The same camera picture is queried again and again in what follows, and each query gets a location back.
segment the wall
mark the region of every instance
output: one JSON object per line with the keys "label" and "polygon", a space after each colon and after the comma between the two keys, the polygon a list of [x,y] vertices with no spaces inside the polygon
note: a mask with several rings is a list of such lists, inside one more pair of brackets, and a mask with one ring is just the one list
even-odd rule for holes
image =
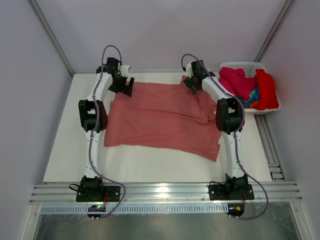
{"label": "wall", "polygon": [[94,73],[108,44],[119,47],[123,63],[133,72],[181,71],[185,53],[214,70],[223,62],[252,61],[285,1],[37,2],[75,73]]}
{"label": "wall", "polygon": [[0,238],[15,240],[71,84],[26,0],[0,7]]}
{"label": "wall", "polygon": [[288,180],[296,180],[320,236],[320,1],[296,1],[262,63],[282,108],[267,116]]}

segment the white tabletop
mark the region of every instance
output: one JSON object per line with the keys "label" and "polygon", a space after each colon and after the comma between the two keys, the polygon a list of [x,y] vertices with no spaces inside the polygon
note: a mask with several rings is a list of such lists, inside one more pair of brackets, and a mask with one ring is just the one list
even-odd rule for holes
{"label": "white tabletop", "polygon": [[[136,82],[178,84],[183,73],[130,75]],[[78,102],[88,96],[95,80],[95,74],[74,75],[44,182],[79,182],[83,177],[88,153],[85,131],[80,123]],[[108,91],[104,100],[107,113],[114,97],[115,93]],[[271,181],[268,162],[253,115],[245,116],[241,141],[246,171],[258,181]],[[124,183],[223,182],[227,167],[226,149],[222,138],[219,143],[220,150],[216,162],[192,153],[167,148],[102,146],[101,149],[106,151],[106,157],[101,160],[102,167],[99,171],[108,178]]]}

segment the cloth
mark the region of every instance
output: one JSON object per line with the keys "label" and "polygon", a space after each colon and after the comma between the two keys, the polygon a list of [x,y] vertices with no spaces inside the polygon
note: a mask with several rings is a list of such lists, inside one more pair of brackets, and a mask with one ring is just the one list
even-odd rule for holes
{"label": "cloth", "polygon": [[272,76],[263,69],[256,69],[255,72],[260,98],[258,101],[253,102],[250,105],[250,108],[255,108],[257,110],[279,108],[275,81]]}
{"label": "cloth", "polygon": [[256,77],[246,77],[246,73],[243,69],[232,69],[229,67],[221,68],[219,82],[230,93],[236,96],[242,96],[243,101],[250,100],[250,93],[257,86]]}
{"label": "cloth", "polygon": [[111,102],[104,145],[176,149],[216,161],[221,133],[215,109],[207,92],[195,97],[183,81],[135,82],[131,98],[117,94]]}
{"label": "cloth", "polygon": [[254,101],[259,100],[259,90],[258,90],[258,86],[256,86],[253,91],[250,93],[250,100],[249,101],[245,101],[243,102],[243,106],[245,108],[249,108],[250,104],[252,104]]}

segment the pink cloth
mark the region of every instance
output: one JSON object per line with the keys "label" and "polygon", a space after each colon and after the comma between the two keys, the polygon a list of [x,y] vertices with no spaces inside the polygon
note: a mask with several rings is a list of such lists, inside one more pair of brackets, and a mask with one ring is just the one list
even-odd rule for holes
{"label": "pink cloth", "polygon": [[225,66],[221,68],[219,74],[219,82],[225,89],[236,96],[242,96],[244,102],[250,100],[250,93],[257,86],[256,76],[246,77],[243,69],[232,69]]}
{"label": "pink cloth", "polygon": [[111,102],[104,145],[176,149],[216,161],[215,108],[207,92],[194,97],[183,82],[135,82],[131,98],[117,94]]}

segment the plastic basket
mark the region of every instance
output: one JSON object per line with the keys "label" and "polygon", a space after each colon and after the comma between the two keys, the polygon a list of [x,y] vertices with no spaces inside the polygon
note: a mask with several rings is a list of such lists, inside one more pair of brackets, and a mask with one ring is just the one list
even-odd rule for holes
{"label": "plastic basket", "polygon": [[[266,71],[265,66],[260,62],[254,61],[233,61],[233,62],[224,62],[220,66],[221,68],[227,67],[232,69],[243,69],[245,72],[246,78],[252,78],[256,75],[256,69],[263,69]],[[280,102],[279,107],[274,109],[265,109],[265,110],[257,110],[254,108],[246,108],[245,113],[247,114],[266,114],[273,111],[278,111],[280,109]]]}

